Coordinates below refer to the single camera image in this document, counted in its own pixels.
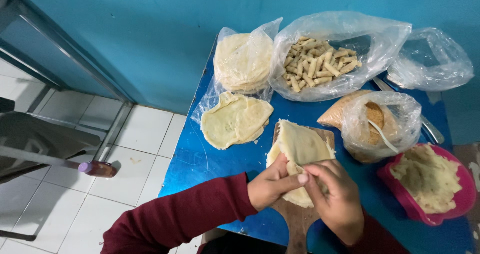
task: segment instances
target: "maroon sleeve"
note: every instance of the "maroon sleeve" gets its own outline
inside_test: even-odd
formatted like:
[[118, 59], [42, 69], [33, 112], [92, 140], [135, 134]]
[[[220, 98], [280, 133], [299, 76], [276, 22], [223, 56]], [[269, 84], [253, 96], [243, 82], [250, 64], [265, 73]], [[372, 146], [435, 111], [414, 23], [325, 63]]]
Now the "maroon sleeve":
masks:
[[256, 213], [245, 172], [215, 178], [124, 212], [103, 234], [101, 253], [166, 254], [219, 225]]
[[360, 240], [350, 247], [353, 254], [407, 254], [409, 253], [380, 223], [363, 210], [365, 225]]

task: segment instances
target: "knife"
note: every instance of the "knife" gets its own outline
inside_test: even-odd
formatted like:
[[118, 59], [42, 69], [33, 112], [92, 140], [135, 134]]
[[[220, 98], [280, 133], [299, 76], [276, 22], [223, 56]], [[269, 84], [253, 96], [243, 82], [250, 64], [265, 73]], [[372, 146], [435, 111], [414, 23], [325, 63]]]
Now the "knife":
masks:
[[[380, 88], [381, 91], [395, 92], [395, 90], [393, 90], [389, 85], [387, 85], [384, 81], [380, 80], [379, 78], [374, 77], [373, 81], [375, 82], [375, 84], [377, 84], [377, 86]], [[423, 131], [429, 135], [430, 139], [434, 143], [439, 145], [445, 141], [445, 137], [430, 121], [428, 121], [428, 119], [425, 116], [421, 114], [420, 119], [421, 119]]]

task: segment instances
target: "pink bowl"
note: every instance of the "pink bowl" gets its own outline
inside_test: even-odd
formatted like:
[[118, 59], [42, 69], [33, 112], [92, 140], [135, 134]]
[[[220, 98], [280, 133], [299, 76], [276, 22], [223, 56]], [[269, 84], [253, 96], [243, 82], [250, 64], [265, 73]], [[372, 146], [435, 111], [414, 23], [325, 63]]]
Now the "pink bowl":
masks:
[[391, 162], [384, 167], [381, 167], [377, 171], [377, 175], [393, 192], [395, 198], [400, 202], [403, 208], [405, 208], [406, 214], [410, 219], [421, 220], [430, 226], [438, 226], [443, 222], [443, 220], [457, 218], [470, 211], [477, 198], [477, 189], [475, 187], [475, 182], [470, 176], [468, 170], [457, 158], [455, 158], [454, 155], [441, 147], [434, 145], [430, 145], [430, 147], [437, 155], [446, 157], [448, 160], [452, 160], [460, 164], [456, 175], [460, 178], [458, 183], [462, 186], [462, 189], [453, 196], [453, 201], [455, 201], [456, 207], [448, 212], [443, 214], [425, 214], [410, 193], [405, 189], [405, 187], [403, 187], [400, 181], [393, 177], [392, 173], [390, 172], [390, 167], [397, 165], [400, 162], [400, 158], [403, 156], [403, 153], [394, 156]]

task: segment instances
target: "sauce bottle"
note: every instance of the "sauce bottle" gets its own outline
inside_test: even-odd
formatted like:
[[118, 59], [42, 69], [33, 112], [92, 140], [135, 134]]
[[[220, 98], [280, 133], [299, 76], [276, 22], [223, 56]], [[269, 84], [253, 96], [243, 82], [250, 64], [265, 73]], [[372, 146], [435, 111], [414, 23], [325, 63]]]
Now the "sauce bottle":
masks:
[[117, 169], [110, 163], [96, 160], [82, 162], [78, 166], [78, 171], [96, 177], [113, 177], [117, 174]]

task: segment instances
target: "blue table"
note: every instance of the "blue table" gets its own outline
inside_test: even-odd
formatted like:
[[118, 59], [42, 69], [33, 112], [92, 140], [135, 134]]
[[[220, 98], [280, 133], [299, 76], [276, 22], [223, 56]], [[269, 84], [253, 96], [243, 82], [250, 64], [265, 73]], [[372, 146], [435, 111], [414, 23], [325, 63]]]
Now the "blue table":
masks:
[[[429, 227], [422, 222], [409, 220], [405, 210], [376, 176], [376, 171], [379, 167], [385, 165], [385, 162], [361, 165], [343, 147], [343, 140], [338, 129], [323, 127], [316, 122], [318, 117], [337, 99], [320, 103], [294, 102], [282, 98], [275, 92], [271, 101], [274, 111], [270, 116], [270, 123], [258, 138], [257, 144], [250, 142], [242, 145], [232, 145], [226, 150], [217, 150], [211, 146], [205, 140], [200, 126], [190, 116], [205, 94], [214, 73], [213, 55], [215, 46], [216, 43], [203, 71], [159, 197], [177, 193], [215, 177], [234, 175], [243, 171], [247, 171], [250, 180], [253, 179], [265, 169], [266, 153], [272, 146], [275, 122], [279, 118], [288, 119], [300, 125], [333, 131], [335, 134], [335, 150], [337, 151], [336, 157], [358, 184], [363, 207], [409, 251], [416, 254], [465, 254], [465, 251], [475, 253], [469, 223], [465, 217], [445, 220], [438, 227]], [[379, 77], [383, 78], [384, 75], [385, 73], [382, 73]], [[367, 82], [362, 88], [379, 90], [372, 82]], [[441, 101], [435, 105], [430, 104], [427, 95], [422, 91], [405, 90], [404, 92], [410, 94], [422, 104], [424, 116], [445, 136], [445, 142], [441, 146], [452, 151], [452, 141], [444, 104]], [[425, 136], [422, 135], [420, 142], [426, 141]], [[286, 245], [289, 238], [285, 220], [271, 208], [247, 217], [244, 222], [234, 221], [222, 225], [220, 228], [281, 245]], [[317, 220], [310, 226], [307, 245], [309, 251], [313, 253], [336, 253], [336, 248], [339, 246], [333, 234], [321, 220]]]

